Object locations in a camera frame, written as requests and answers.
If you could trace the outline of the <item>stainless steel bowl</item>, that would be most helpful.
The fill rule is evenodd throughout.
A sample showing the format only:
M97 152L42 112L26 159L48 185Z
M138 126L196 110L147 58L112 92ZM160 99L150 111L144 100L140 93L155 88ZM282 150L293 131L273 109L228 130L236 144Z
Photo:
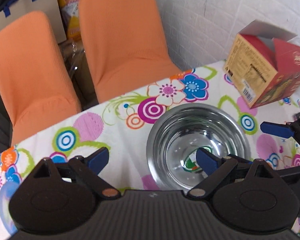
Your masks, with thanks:
M218 158L251 157L243 128L217 107L187 103L164 113L147 139L147 163L161 190L189 191L207 177L197 164L196 153L206 149Z

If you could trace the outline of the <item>translucent blue plastic bowl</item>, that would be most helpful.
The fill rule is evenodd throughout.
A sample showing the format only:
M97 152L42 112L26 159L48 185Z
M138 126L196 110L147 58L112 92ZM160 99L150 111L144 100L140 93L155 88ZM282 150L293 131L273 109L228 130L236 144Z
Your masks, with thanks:
M16 233L17 228L14 225L12 217L9 212L9 203L19 184L14 181L6 182L0 190L0 217L3 225L10 235Z

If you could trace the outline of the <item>floral tablecloth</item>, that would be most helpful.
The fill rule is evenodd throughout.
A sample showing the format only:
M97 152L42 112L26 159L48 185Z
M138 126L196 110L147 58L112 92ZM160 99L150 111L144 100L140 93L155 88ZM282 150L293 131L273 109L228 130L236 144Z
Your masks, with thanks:
M110 152L101 172L120 191L157 188L146 160L150 130L166 111L184 103L207 103L228 113L243 128L252 158L278 170L300 165L300 145L293 139L263 134L260 124L284 124L300 112L300 100L285 98L250 109L223 72L224 61L188 70L111 99L74 115L0 154L0 190L8 181L21 184L43 158L66 162L101 147ZM0 239L11 235L0 217Z

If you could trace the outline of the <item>red cracker box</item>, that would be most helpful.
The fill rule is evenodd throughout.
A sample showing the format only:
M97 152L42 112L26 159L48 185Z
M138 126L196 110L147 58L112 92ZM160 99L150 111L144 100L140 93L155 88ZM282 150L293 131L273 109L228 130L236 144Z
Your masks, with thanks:
M235 37L224 72L249 108L291 96L300 87L300 46L297 35L254 20Z

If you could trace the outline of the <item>left orange chair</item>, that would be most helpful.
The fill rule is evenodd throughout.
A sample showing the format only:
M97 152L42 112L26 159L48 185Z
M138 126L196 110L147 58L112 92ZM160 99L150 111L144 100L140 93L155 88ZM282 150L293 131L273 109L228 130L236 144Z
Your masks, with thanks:
M30 12L0 31L0 95L13 145L81 112L45 13Z

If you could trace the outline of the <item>orange chair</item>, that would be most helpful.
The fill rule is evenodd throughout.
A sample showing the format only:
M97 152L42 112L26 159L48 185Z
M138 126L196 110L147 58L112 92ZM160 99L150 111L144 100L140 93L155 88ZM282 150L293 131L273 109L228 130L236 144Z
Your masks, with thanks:
M45 13L30 12L0 31L0 95L13 145L81 112Z
M180 72L156 0L79 0L78 12L98 102Z

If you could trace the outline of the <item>right orange chair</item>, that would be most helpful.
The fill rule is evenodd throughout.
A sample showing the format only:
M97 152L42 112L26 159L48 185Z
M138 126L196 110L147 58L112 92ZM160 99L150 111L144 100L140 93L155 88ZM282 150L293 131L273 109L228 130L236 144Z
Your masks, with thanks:
M78 12L98 102L180 72L156 0L79 0Z

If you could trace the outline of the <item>yellow snack bag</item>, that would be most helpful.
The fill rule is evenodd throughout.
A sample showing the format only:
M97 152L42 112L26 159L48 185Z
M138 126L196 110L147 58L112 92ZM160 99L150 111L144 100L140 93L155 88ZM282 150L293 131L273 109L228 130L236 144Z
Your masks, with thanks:
M81 38L78 4L79 0L57 0L67 39L78 40Z

